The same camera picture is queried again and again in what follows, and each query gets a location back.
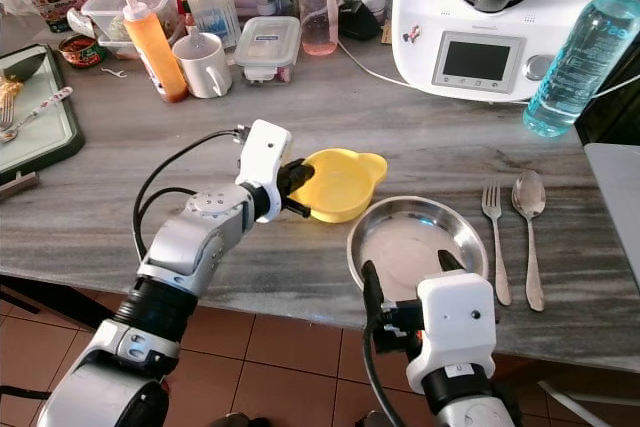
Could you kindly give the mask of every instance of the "bowl handle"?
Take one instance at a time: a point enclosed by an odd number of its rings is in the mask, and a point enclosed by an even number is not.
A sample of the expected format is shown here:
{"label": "bowl handle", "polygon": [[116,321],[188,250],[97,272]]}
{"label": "bowl handle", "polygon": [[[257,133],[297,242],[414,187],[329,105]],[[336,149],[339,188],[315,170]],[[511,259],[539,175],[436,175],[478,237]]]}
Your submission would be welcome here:
{"label": "bowl handle", "polygon": [[375,185],[382,182],[387,174],[387,161],[378,154],[360,154],[358,160],[369,171],[371,180]]}

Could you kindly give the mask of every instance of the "yellow bowl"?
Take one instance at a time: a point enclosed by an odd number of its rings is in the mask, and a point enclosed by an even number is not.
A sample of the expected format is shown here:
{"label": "yellow bowl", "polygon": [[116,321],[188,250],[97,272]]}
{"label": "yellow bowl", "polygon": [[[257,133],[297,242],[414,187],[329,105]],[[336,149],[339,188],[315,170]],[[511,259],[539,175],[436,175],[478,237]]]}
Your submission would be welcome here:
{"label": "yellow bowl", "polygon": [[373,189],[387,173],[387,161],[377,154],[347,149],[321,150],[309,156],[313,177],[291,198],[311,207],[311,215],[337,224],[355,219],[366,210]]}

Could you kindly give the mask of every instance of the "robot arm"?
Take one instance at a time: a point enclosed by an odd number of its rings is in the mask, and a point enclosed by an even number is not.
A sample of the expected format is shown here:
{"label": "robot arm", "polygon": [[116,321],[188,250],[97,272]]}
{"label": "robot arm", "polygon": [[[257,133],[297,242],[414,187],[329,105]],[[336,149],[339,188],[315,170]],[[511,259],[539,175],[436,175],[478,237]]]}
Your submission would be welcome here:
{"label": "robot arm", "polygon": [[[514,427],[519,412],[509,412],[489,381],[495,370],[496,345],[493,289],[477,274],[467,273],[446,251],[439,252],[443,272],[424,279],[418,299],[385,302],[371,262],[365,263],[364,299],[367,329],[379,353],[405,351],[412,390],[424,394],[436,425],[446,427]],[[365,336],[365,365],[373,363]],[[395,427],[401,419],[384,394],[376,395]]]}
{"label": "robot arm", "polygon": [[135,285],[54,390],[39,427],[163,424],[168,395],[162,379],[178,363],[187,321],[224,254],[254,222],[272,220],[283,207],[309,214],[287,199],[313,175],[301,161],[281,167],[290,144],[289,132],[256,121],[235,184],[190,197],[160,228]]}

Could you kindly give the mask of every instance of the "white kitchen appliance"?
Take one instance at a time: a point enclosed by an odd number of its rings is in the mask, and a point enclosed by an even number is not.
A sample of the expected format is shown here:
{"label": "white kitchen appliance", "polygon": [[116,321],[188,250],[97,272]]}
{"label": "white kitchen appliance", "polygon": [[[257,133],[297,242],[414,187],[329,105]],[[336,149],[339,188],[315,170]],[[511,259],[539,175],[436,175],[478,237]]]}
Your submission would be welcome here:
{"label": "white kitchen appliance", "polygon": [[393,0],[396,66],[430,94],[528,99],[589,1],[516,0],[487,13],[469,0]]}

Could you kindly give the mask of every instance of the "can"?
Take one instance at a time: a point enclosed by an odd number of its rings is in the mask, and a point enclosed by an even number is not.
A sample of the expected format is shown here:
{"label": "can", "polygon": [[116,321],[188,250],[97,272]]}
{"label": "can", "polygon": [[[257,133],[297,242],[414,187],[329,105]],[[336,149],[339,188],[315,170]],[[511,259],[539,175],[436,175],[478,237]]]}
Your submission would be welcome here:
{"label": "can", "polygon": [[73,35],[58,46],[58,51],[72,67],[86,69],[102,62],[107,50],[98,45],[96,39],[84,35]]}

